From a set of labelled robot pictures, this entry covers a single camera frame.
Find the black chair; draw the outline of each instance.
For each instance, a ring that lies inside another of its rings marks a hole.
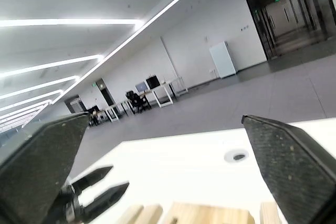
[[[140,98],[140,96],[135,94],[132,90],[126,92],[126,97],[130,100],[131,105],[134,108],[137,108],[138,113],[141,113],[143,110],[146,110],[146,108],[149,108],[146,98]]]

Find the dark doorway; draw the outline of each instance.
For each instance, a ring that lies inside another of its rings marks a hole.
[[[336,35],[332,0],[247,0],[268,59]]]
[[[99,90],[100,90],[101,94],[103,95],[104,99],[106,100],[106,103],[109,106],[114,105],[115,101],[114,101],[112,95],[110,94],[110,91],[106,87],[106,84],[103,81],[103,79],[99,79],[98,81],[96,81],[96,85],[99,88]],[[115,108],[115,112],[117,113],[118,116],[120,116],[120,111],[119,111],[118,107]]]

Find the white table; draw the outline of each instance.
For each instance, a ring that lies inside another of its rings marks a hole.
[[[180,91],[179,93],[177,93],[177,92],[174,90],[174,87],[173,87],[173,85],[172,85],[172,83],[174,83],[174,82],[178,82],[178,83],[180,83],[181,86],[182,86],[182,88],[183,88],[182,91]],[[169,94],[168,87],[170,88],[170,90],[172,91],[172,93],[173,93],[173,95],[174,95],[175,97],[180,96],[181,94],[184,94],[184,93],[188,93],[188,88],[185,86],[182,77],[177,77],[177,78],[175,78],[175,79],[173,79],[173,80],[170,80],[170,81],[165,82],[164,84],[161,84],[160,86],[158,86],[158,87],[156,87],[156,88],[154,88],[154,89],[151,90],[152,93],[153,93],[153,95],[154,95],[154,97],[155,97],[155,100],[156,100],[156,102],[157,102],[157,104],[159,105],[160,108],[165,107],[165,106],[167,106],[167,105],[171,105],[171,104],[174,103],[174,102],[173,102],[173,99],[172,99],[172,97],[171,97],[171,95]],[[166,92],[166,94],[167,94],[167,96],[168,96],[168,98],[169,98],[169,101],[168,101],[168,102],[165,102],[165,103],[160,103],[158,97],[157,97],[156,94],[155,94],[155,91],[157,91],[157,90],[159,90],[159,89],[162,89],[162,88],[164,89],[164,91]]]
[[[115,122],[115,121],[118,121],[118,120],[119,120],[119,117],[118,117],[118,115],[117,115],[117,112],[115,111],[115,109],[116,109],[119,105],[122,106],[122,108],[123,108],[123,110],[124,110],[124,112],[125,112],[125,114],[126,114],[127,116],[128,116],[128,114],[127,114],[127,112],[126,112],[126,110],[125,110],[124,105],[126,105],[126,107],[128,107],[128,108],[133,112],[133,114],[134,114],[134,111],[132,110],[131,106],[129,105],[129,101],[130,101],[129,99],[126,99],[126,100],[124,100],[124,101],[122,101],[122,102],[118,102],[118,103],[116,103],[116,104],[114,104],[114,105],[112,105],[112,106],[108,106],[108,107],[104,110],[105,113],[106,113],[106,115],[109,117],[109,119],[110,119],[111,122]],[[111,117],[109,111],[112,111],[112,113],[114,114],[115,119],[113,119],[113,118]]]
[[[336,157],[335,124],[336,119],[325,119],[293,125],[303,128]],[[233,148],[246,149],[249,157],[241,163],[225,162],[224,154]],[[159,203],[164,216],[174,201],[248,209],[259,223],[260,203],[273,200],[244,129],[123,142],[82,175],[107,165],[114,169],[87,189],[80,202],[87,205],[102,191],[126,181],[130,186],[122,199],[92,224],[114,223],[133,204]]]

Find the computer monitor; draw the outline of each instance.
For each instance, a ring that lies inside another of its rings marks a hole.
[[[148,87],[147,87],[147,85],[146,85],[146,83],[144,81],[141,82],[141,83],[139,83],[138,85],[135,85],[135,87],[137,88],[137,91],[139,93],[141,93],[141,92],[143,92],[145,90],[148,90]]]

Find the wooden plank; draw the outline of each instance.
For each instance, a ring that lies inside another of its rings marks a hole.
[[[260,206],[260,224],[281,224],[275,202],[263,202]]]
[[[143,210],[143,205],[130,206],[118,219],[116,224],[135,224]]]
[[[160,205],[146,206],[135,224],[157,224],[163,209]]]
[[[255,224],[249,211],[174,203],[163,224]]]

